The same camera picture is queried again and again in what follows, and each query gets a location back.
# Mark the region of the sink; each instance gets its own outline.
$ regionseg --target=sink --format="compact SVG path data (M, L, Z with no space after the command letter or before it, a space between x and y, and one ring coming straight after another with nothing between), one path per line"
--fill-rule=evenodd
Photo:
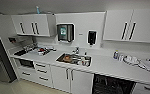
M79 62L82 62L81 58L85 58L85 60L83 60L84 63L80 64ZM91 57L64 53L56 61L89 67L91 64Z

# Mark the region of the white cabinet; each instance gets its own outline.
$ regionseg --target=white cabinet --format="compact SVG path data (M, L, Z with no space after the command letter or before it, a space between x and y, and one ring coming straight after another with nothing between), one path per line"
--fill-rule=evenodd
M125 40L133 10L107 11L104 40Z
M51 72L54 88L70 93L69 69L51 66Z
M107 11L103 39L150 42L150 9Z
M92 94L94 74L71 70L71 93Z
M51 66L54 88L72 94L92 94L94 74Z
M20 15L12 15L11 17L17 34L26 34L22 17Z
M32 82L37 82L37 76L35 72L18 69L18 73L19 73L20 78L22 79L29 80Z
M136 83L132 94L150 94L150 85Z
M35 33L35 26L34 26L34 17L32 15L22 15L23 24L25 27L25 34L26 35L34 35Z
M134 10L127 40L150 42L150 9Z
M56 34L56 19L52 14L12 15L17 34L53 36Z
M50 65L40 62L33 62L33 64L37 74L37 83L53 88Z

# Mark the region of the floor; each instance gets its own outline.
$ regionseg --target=floor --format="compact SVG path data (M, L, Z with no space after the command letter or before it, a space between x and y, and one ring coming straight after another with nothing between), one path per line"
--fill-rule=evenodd
M0 82L0 94L69 94L26 80Z

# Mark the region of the bottle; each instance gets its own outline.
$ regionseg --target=bottle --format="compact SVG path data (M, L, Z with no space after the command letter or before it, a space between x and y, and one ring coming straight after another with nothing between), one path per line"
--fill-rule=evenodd
M37 9L37 14L40 14L39 7L38 7L38 6L36 6L36 9Z
M82 65L85 66L85 57L81 57Z
M120 54L118 60L119 60L120 62L122 62L123 59L124 59L124 55L123 55L123 54Z
M119 53L118 53L118 50L116 50L116 52L114 53L113 58L114 58L114 59L118 59L118 54L119 54Z

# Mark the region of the microwave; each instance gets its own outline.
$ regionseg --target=microwave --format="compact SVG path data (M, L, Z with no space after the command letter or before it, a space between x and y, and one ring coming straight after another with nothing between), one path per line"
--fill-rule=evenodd
M28 67L28 68L34 68L33 61L23 60L19 59L21 66Z

